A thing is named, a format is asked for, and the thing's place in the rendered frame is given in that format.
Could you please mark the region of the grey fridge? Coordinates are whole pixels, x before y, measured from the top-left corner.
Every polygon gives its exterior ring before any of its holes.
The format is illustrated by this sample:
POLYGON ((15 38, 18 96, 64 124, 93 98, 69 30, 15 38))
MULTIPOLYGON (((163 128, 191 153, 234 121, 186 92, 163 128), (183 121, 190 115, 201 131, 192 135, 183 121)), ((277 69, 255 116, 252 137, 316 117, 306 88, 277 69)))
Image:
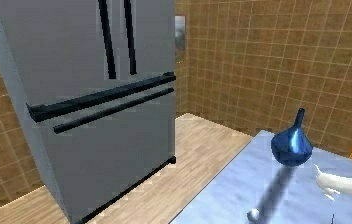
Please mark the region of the grey fridge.
POLYGON ((98 0, 0 0, 0 74, 41 179, 83 224, 175 161, 175 0, 107 0, 116 78, 108 78, 98 0), (173 88, 56 134, 53 127, 173 88))

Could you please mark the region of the pale blue table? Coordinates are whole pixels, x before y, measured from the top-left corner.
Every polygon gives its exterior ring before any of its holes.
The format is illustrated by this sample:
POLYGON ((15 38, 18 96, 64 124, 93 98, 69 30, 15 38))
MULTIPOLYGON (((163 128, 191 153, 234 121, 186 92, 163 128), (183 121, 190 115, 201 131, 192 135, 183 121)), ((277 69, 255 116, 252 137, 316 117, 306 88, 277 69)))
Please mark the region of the pale blue table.
POLYGON ((352 196, 329 200, 315 182, 321 171, 352 177, 352 160, 318 148, 296 168, 272 155, 273 134, 259 132, 169 224, 352 224, 352 196), (259 220, 247 213, 259 210, 259 220))

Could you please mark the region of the blue vase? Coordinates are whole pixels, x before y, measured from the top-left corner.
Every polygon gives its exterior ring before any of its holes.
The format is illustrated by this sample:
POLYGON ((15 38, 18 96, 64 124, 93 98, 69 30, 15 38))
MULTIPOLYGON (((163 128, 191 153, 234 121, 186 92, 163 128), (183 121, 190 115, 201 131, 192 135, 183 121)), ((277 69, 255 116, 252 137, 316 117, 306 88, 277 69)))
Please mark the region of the blue vase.
POLYGON ((301 128, 304 115, 305 109, 299 108, 293 125, 275 134, 271 140, 272 154, 282 165, 297 167, 312 156, 313 145, 301 128))

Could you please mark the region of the white figurine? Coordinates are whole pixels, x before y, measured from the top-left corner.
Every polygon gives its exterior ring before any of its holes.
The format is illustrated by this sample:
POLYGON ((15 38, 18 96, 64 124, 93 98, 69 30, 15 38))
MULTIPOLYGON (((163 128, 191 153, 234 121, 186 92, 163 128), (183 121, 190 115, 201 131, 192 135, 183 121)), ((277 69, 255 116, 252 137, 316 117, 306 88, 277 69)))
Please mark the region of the white figurine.
POLYGON ((317 173, 315 182, 329 200, 334 201, 333 194, 352 196, 352 177, 325 173, 320 170, 318 165, 314 165, 314 167, 317 173))

